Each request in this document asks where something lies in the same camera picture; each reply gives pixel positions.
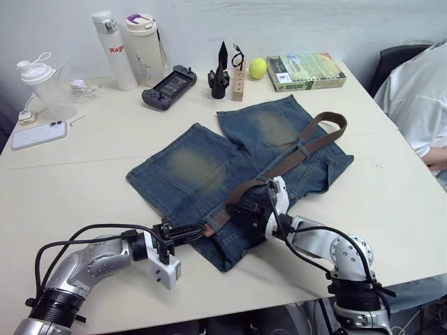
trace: belt strap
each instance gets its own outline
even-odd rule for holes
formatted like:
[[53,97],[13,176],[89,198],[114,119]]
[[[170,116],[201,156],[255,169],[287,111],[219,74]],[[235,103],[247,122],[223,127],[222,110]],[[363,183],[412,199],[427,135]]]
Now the belt strap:
[[[321,136],[306,145],[299,145],[298,148],[291,154],[284,157],[284,159],[278,162],[272,169],[265,173],[265,177],[272,179],[276,176],[281,176],[288,171],[292,170],[295,166],[303,162],[309,155],[315,151],[333,143],[336,139],[340,138],[346,130],[347,121],[343,115],[333,112],[322,112],[318,114],[310,124],[301,132],[300,141],[298,144],[302,144],[309,140],[312,134],[318,127],[318,123],[321,121],[331,121],[336,123],[340,129]],[[265,185],[265,180],[252,179],[244,181],[240,184],[230,195],[226,198],[225,204],[220,208],[217,214],[214,216],[214,223],[222,228],[230,219],[230,215],[226,211],[226,205],[234,202],[239,202],[244,193],[254,186]],[[206,237],[210,237],[214,234],[214,230],[207,224],[206,230],[203,232]]]

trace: white table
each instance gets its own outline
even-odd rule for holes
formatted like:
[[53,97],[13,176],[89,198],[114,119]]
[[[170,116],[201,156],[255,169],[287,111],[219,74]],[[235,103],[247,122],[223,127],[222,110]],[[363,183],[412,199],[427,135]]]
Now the white table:
[[[447,272],[446,194],[346,66],[339,65],[348,78],[341,89],[293,95],[312,116],[329,110],[347,118],[348,128],[337,143],[355,160],[327,193],[301,199],[291,214],[365,238],[374,248],[373,270],[384,285]],[[112,89],[112,80],[100,80],[98,97],[77,105],[74,119],[85,117],[68,127],[66,138],[21,151],[7,144],[0,156],[2,333],[13,333],[28,316],[24,301],[35,294],[34,258],[40,246],[95,223],[160,222],[126,182],[131,168],[196,121],[220,133],[216,111],[289,95],[275,93],[264,77],[247,79],[241,103],[230,100],[230,89],[223,100],[214,100],[206,73],[198,77],[167,112],[144,105],[143,87],[121,92]],[[37,124],[48,121],[43,113]],[[54,255],[47,253],[45,268]],[[80,313],[87,324],[75,322],[74,333],[135,329],[329,295],[324,273],[299,261],[280,241],[255,248],[226,274],[190,246],[179,247],[176,256],[182,277],[174,290],[157,285],[140,262],[93,289]]]

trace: white wall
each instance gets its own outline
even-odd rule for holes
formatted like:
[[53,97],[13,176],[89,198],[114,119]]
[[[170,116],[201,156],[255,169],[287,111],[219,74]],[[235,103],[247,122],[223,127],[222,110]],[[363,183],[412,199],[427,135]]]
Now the white wall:
[[225,40],[248,60],[274,54],[329,52],[364,84],[379,50],[447,36],[446,0],[2,0],[0,94],[17,110],[31,93],[15,64],[50,51],[53,67],[111,76],[90,15],[108,9],[122,24],[132,13],[152,14],[171,64],[208,71]]

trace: white water bottle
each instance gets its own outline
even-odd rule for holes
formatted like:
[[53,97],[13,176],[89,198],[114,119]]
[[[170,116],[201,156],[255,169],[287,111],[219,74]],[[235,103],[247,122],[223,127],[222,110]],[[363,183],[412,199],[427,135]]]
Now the white water bottle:
[[33,89],[37,97],[48,108],[54,120],[71,119],[76,115],[76,109],[62,89],[61,83],[54,76],[56,70],[41,63],[49,59],[50,56],[49,52],[44,52],[35,61],[17,63],[20,79]]
[[165,75],[164,52],[157,25],[149,14],[133,14],[126,19],[127,33],[148,86],[155,86]]
[[94,13],[91,18],[95,24],[105,55],[117,78],[119,89],[122,91],[136,89],[138,84],[127,59],[124,43],[112,13],[109,10],[102,10]]

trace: denim shorts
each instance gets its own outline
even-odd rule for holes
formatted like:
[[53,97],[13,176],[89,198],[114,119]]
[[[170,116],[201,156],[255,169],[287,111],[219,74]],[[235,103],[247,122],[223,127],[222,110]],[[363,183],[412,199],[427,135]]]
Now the denim shorts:
[[[173,227],[212,227],[216,234],[193,247],[220,271],[228,271],[264,238],[233,219],[220,228],[213,216],[239,184],[262,176],[295,151],[300,131],[312,117],[293,96],[217,114],[226,137],[194,124],[126,178]],[[325,134],[318,127],[309,141]],[[311,154],[282,176],[290,206],[306,194],[326,192],[352,161],[335,143]],[[260,188],[247,191],[244,198],[268,203]]]

